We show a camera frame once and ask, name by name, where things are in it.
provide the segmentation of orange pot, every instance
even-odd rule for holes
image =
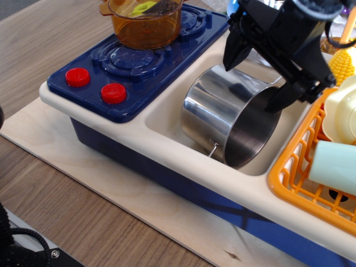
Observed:
[[[108,0],[99,10],[103,16],[111,16],[122,44],[144,50],[163,47],[177,38],[184,1]]]

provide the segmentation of wooden table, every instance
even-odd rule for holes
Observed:
[[[99,3],[40,0],[0,21],[6,118],[36,99],[51,73],[112,33]],[[211,266],[2,137],[0,202],[86,266]]]

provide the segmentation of wooden board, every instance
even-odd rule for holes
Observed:
[[[216,266],[304,266],[81,144],[70,118],[39,98],[0,134]]]

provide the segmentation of orange basket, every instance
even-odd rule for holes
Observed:
[[[335,89],[316,100],[272,167],[268,184],[279,198],[356,236],[356,196],[308,179],[315,145],[329,141],[323,134],[324,101]]]

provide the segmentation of red button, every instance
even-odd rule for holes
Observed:
[[[108,104],[121,103],[126,98],[126,89],[119,83],[109,83],[101,89],[101,98]]]
[[[66,73],[66,82],[72,87],[82,87],[90,82],[89,72],[85,68],[73,68]]]

